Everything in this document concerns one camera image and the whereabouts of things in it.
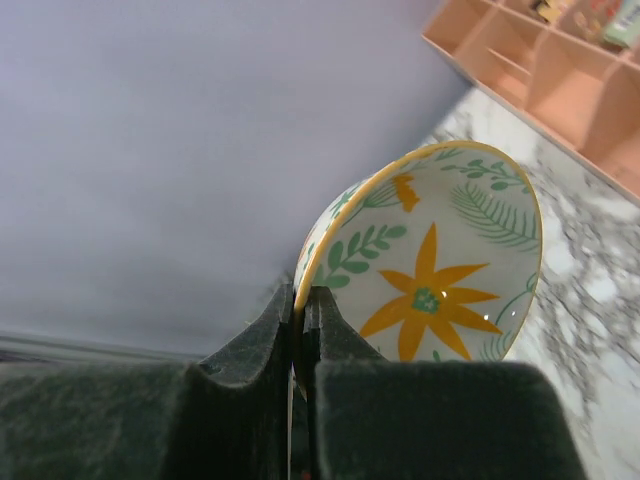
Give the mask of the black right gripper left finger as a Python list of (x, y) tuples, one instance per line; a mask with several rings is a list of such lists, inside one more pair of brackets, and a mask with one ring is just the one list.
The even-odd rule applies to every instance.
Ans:
[(195, 363), (1, 368), (5, 479), (285, 479), (293, 290)]

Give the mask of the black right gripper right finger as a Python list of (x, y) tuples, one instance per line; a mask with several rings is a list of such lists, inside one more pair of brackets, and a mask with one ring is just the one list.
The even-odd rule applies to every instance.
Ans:
[(316, 479), (582, 479), (559, 398), (515, 362), (384, 359), (331, 291), (304, 308)]

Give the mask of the orange flower bowl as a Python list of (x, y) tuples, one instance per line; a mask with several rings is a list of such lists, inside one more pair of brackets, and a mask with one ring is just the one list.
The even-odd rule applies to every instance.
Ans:
[(359, 340), (391, 361), (500, 361), (530, 311), (543, 222), (526, 172), (501, 150), (420, 147), (322, 212), (296, 262), (294, 327), (325, 287)]

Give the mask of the orange plastic file organizer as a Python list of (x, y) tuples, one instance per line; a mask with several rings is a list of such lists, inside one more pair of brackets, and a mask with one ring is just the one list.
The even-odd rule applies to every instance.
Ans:
[(639, 196), (639, 40), (587, 42), (522, 1), (452, 0), (422, 37), (480, 88), (588, 167)]

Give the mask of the items in organizer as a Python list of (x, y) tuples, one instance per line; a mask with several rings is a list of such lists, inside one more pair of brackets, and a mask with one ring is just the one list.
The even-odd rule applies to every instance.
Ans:
[(638, 1), (522, 1), (525, 11), (590, 43), (630, 48), (639, 40)]

